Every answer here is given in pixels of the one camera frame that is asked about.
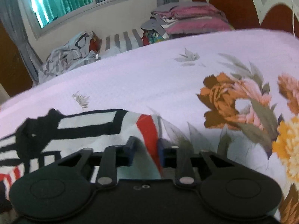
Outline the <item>red black white striped shirt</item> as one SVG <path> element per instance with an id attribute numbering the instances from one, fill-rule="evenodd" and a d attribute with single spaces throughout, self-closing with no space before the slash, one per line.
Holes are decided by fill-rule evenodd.
<path id="1" fill-rule="evenodd" d="M 137 138 L 130 169 L 121 167 L 118 178 L 160 179 L 158 138 L 161 128 L 156 115 L 122 109 L 95 110 L 62 115 L 51 109 L 37 119 L 26 119 L 16 131 L 1 139 L 1 198 L 20 177 L 83 148 L 102 152 L 112 145 L 125 145 Z"/>

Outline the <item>crumpled grey white clothes pile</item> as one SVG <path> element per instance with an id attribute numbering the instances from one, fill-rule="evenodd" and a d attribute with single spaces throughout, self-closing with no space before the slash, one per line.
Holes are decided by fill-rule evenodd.
<path id="1" fill-rule="evenodd" d="M 79 33 L 65 45 L 60 46 L 48 55 L 46 62 L 38 71 L 38 82 L 45 83 L 57 76 L 78 67 L 99 60 L 101 40 L 94 32 Z"/>

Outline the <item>folded pink grey clothes stack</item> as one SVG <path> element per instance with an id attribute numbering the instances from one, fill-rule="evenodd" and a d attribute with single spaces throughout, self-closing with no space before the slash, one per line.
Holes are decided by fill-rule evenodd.
<path id="1" fill-rule="evenodd" d="M 142 42 L 150 45 L 175 38 L 199 34 L 232 31 L 224 12 L 215 6 L 197 1 L 162 5 L 151 11 L 151 17 L 141 25 Z"/>

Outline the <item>pink floral bed sheet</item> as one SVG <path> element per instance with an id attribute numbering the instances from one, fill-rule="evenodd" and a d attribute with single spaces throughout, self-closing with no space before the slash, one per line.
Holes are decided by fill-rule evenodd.
<path id="1" fill-rule="evenodd" d="M 83 148 L 16 180 L 3 223 L 298 223 L 298 39 L 237 30 L 101 59 L 5 102 L 1 139 L 28 118 L 122 109 L 156 115 L 158 139 L 193 154 L 194 186 L 118 178 L 96 187 Z"/>

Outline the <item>grey white striped cloth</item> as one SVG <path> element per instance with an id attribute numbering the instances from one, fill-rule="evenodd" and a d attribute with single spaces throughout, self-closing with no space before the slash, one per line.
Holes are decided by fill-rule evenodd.
<path id="1" fill-rule="evenodd" d="M 100 40 L 99 58 L 111 57 L 143 46 L 143 30 L 132 29 Z"/>

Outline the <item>brown wooden door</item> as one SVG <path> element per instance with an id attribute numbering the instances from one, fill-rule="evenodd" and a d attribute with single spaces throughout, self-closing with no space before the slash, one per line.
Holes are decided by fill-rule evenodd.
<path id="1" fill-rule="evenodd" d="M 19 51 L 1 23 L 0 31 L 1 85 L 10 97 L 29 90 L 33 81 L 20 57 Z"/>

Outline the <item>grey left curtain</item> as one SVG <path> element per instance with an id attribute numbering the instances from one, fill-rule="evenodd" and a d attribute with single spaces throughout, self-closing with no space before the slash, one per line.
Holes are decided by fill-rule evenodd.
<path id="1" fill-rule="evenodd" d="M 38 71 L 42 62 L 28 40 L 18 0 L 1 0 L 1 22 L 16 45 L 33 85 L 38 85 Z"/>

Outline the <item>white red arched headboard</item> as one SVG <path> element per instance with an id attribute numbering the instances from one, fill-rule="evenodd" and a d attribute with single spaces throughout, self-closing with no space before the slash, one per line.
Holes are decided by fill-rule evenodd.
<path id="1" fill-rule="evenodd" d="M 235 29 L 281 30 L 298 37 L 298 0 L 193 0 L 223 11 Z"/>

